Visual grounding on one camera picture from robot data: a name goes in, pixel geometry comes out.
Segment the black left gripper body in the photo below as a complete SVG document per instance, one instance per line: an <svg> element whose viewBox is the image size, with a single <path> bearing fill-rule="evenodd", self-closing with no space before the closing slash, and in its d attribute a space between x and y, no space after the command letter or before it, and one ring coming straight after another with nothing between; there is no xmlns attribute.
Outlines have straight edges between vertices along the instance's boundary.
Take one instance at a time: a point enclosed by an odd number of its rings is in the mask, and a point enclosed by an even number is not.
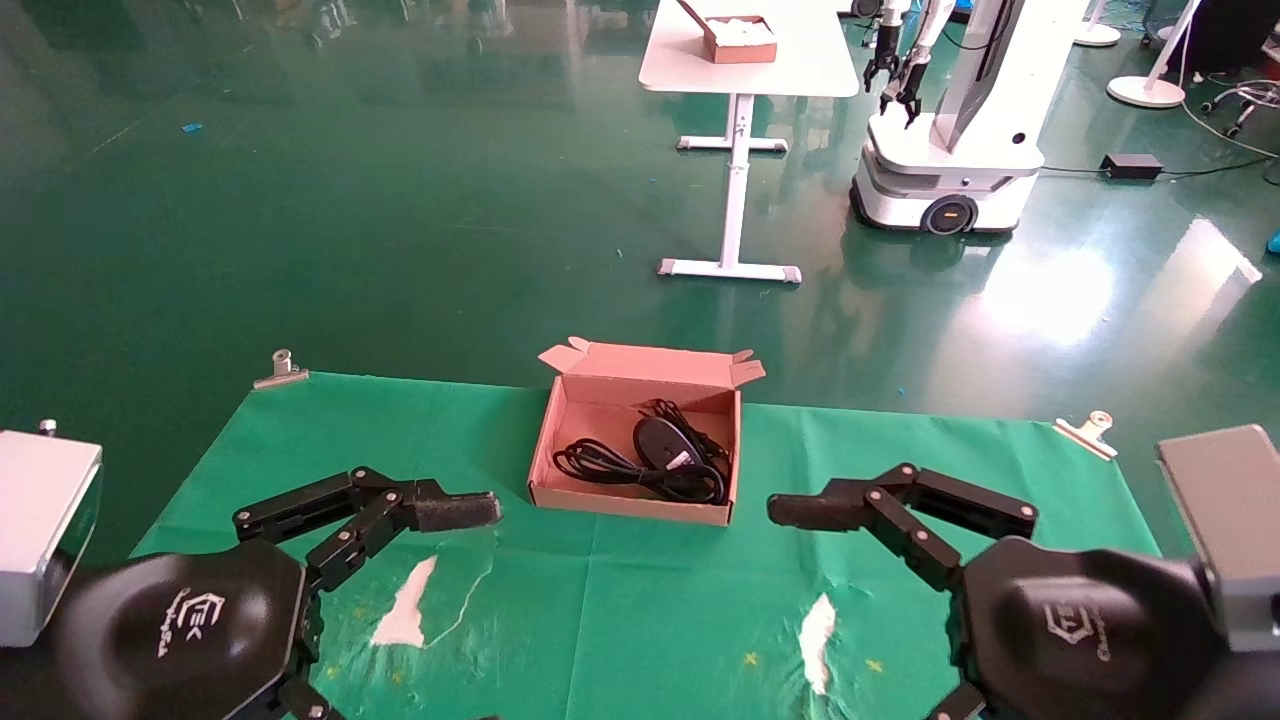
<svg viewBox="0 0 1280 720"><path fill-rule="evenodd" d="M317 630L303 566L266 541L93 571L55 614L55 715L280 719Z"/></svg>

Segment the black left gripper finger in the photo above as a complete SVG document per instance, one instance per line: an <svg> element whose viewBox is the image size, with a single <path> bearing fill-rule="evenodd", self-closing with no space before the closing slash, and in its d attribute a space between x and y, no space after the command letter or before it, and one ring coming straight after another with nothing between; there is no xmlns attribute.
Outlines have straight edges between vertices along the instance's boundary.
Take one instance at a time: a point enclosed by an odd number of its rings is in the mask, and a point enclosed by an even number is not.
<svg viewBox="0 0 1280 720"><path fill-rule="evenodd" d="M280 706L294 719L335 719L337 711L307 679L293 676L278 691Z"/></svg>
<svg viewBox="0 0 1280 720"><path fill-rule="evenodd" d="M337 524L305 557L317 593L344 584L402 532L467 530L502 518L490 491L451 495L434 479L393 480L360 466L244 506L233 523L239 541L274 544Z"/></svg>

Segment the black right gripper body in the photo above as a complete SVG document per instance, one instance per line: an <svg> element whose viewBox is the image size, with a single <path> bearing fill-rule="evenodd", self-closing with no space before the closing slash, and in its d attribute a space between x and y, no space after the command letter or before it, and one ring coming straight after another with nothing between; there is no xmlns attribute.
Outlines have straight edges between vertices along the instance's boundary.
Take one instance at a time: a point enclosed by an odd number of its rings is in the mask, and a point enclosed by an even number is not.
<svg viewBox="0 0 1280 720"><path fill-rule="evenodd" d="M1229 652L1193 566L1016 537L961 570L948 643L989 719L1178 719Z"/></svg>

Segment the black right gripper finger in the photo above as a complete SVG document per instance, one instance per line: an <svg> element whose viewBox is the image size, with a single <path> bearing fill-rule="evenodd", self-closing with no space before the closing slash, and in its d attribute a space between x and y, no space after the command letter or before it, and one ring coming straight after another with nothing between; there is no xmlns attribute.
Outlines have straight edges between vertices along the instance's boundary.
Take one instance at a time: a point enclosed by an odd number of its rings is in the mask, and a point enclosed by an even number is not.
<svg viewBox="0 0 1280 720"><path fill-rule="evenodd" d="M868 530L938 592L960 587L963 559L918 512L996 541L1032 538L1039 518L1027 501L910 462L872 479L833 478L817 495L772 495L767 512L781 527Z"/></svg>
<svg viewBox="0 0 1280 720"><path fill-rule="evenodd" d="M946 694L925 715L928 720L973 720L980 719L987 701L983 692L973 684L959 684Z"/></svg>

